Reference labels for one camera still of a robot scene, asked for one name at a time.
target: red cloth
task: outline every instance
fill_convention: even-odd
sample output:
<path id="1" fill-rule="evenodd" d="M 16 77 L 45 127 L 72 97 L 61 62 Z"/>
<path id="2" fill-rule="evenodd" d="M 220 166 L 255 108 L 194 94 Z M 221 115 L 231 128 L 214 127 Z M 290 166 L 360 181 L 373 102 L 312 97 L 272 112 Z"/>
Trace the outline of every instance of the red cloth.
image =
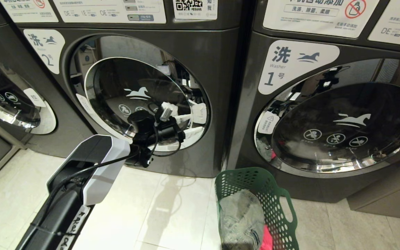
<path id="1" fill-rule="evenodd" d="M 263 241 L 260 250 L 273 250 L 273 237 L 269 233 L 268 226 L 265 225 L 263 232 Z"/>

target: qr code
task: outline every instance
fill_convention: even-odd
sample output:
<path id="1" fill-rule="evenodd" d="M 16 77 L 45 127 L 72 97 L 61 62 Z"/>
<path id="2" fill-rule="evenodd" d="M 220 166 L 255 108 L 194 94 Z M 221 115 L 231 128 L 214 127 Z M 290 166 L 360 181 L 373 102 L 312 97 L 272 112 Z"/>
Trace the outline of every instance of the qr code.
<path id="1" fill-rule="evenodd" d="M 175 4 L 177 10 L 201 11 L 203 7 L 202 0 L 176 0 Z"/>

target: gray cloth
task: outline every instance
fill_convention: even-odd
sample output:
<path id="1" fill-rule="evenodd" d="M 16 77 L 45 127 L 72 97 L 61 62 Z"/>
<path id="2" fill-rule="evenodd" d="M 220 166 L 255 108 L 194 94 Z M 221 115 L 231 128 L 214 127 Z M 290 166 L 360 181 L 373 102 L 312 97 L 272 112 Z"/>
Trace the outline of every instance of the gray cloth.
<path id="1" fill-rule="evenodd" d="M 220 237 L 223 250 L 259 250 L 265 217 L 259 199 L 249 190 L 221 199 Z"/>

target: green laundry basket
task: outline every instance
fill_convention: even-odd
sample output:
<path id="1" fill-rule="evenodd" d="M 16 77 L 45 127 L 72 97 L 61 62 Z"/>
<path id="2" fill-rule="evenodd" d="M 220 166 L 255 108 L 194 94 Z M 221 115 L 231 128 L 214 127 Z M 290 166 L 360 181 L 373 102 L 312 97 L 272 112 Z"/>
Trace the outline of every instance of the green laundry basket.
<path id="1" fill-rule="evenodd" d="M 265 223 L 273 236 L 273 250 L 299 250 L 299 244 L 295 237 L 297 217 L 288 191 L 280 188 L 273 175 L 262 168 L 226 170 L 217 175 L 218 202 L 242 189 L 248 189 L 259 198 L 265 215 Z M 293 217 L 292 222 L 285 217 L 280 204 L 280 196 L 284 196 L 288 201 Z"/>

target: washing machine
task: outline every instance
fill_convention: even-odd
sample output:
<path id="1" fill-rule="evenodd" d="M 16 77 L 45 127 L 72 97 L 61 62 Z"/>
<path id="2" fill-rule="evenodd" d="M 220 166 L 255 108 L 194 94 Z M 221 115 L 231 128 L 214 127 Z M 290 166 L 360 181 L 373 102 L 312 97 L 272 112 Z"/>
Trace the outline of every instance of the washing machine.
<path id="1" fill-rule="evenodd" d="M 157 145 L 148 170 L 220 172 L 241 0 L 0 3 L 97 133 L 132 141 L 129 115 L 165 103 L 186 139 Z"/>
<path id="2" fill-rule="evenodd" d="M 94 132 L 33 53 L 0 12 L 0 127 L 34 151 L 67 157 Z"/>
<path id="3" fill-rule="evenodd" d="M 338 202 L 400 165 L 400 0 L 258 1 L 228 168 Z"/>

